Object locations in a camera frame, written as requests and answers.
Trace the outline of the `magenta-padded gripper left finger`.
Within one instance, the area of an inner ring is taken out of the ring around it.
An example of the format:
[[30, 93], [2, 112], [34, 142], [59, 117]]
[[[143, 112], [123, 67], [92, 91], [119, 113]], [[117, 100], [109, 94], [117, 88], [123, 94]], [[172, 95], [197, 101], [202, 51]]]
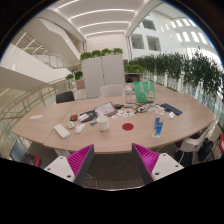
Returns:
[[93, 157], [94, 145], [91, 144], [67, 157], [57, 157], [45, 171], [82, 186]]

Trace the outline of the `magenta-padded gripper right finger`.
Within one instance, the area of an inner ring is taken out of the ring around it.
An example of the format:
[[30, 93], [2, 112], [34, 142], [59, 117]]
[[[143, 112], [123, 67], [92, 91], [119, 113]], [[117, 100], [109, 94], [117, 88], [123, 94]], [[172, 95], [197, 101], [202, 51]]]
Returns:
[[152, 183], [183, 169], [183, 166], [169, 154], [158, 154], [136, 143], [132, 144], [132, 155], [144, 184]]

